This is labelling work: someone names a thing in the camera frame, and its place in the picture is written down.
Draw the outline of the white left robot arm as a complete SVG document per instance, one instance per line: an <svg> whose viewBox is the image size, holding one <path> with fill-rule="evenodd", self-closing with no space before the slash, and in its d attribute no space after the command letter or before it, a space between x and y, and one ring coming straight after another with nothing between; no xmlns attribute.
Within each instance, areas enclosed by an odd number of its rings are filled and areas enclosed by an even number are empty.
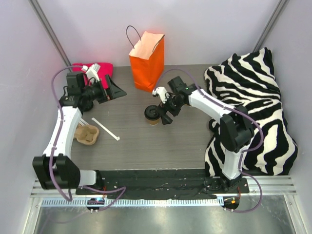
<svg viewBox="0 0 312 234"><path fill-rule="evenodd" d="M86 186L92 194L100 194L104 188L101 173L98 170L81 170L71 160L71 148L74 134L82 114L99 104L125 96L120 89L105 76L108 88L101 81L85 84L83 72L69 72L66 75L67 94L57 99L58 118L50 142L41 156L33 159L32 165L41 187L45 190L77 189Z"/></svg>

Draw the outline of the black plastic cup lid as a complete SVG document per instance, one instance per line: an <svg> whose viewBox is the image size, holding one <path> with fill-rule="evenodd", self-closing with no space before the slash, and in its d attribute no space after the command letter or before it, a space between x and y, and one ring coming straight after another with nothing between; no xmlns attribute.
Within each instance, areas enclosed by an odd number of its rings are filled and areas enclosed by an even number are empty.
<svg viewBox="0 0 312 234"><path fill-rule="evenodd" d="M157 107L158 106L156 106L156 105L147 106L146 109L144 110L144 116L145 117L147 117L147 116L152 116L152 117L159 116L159 114L156 111Z"/></svg>

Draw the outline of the brown paper cup innermost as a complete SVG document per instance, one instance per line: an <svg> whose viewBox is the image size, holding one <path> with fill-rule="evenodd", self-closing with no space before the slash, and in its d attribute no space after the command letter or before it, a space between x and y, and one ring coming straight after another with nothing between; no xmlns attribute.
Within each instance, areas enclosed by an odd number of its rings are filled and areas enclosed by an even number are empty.
<svg viewBox="0 0 312 234"><path fill-rule="evenodd" d="M151 126L155 126L159 123L159 120L160 120L160 117L159 116L155 116L155 117L152 117L152 116L147 116L145 117L147 122L151 125Z"/></svg>

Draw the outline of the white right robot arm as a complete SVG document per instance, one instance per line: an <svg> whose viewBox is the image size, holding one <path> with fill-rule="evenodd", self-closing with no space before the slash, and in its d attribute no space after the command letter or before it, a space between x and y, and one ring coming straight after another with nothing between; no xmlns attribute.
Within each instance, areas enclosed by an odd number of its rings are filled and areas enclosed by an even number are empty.
<svg viewBox="0 0 312 234"><path fill-rule="evenodd" d="M254 136L252 122L247 118L247 109L225 104L198 85L187 85L181 77L171 79L168 85L171 92L165 87L156 87L152 91L154 97L160 98L156 112L162 124L171 124L173 120L167 113L175 117L184 105L195 107L214 119L219 125L220 142L225 148L220 187L227 193L232 192L242 177L239 171L240 154L248 148Z"/></svg>

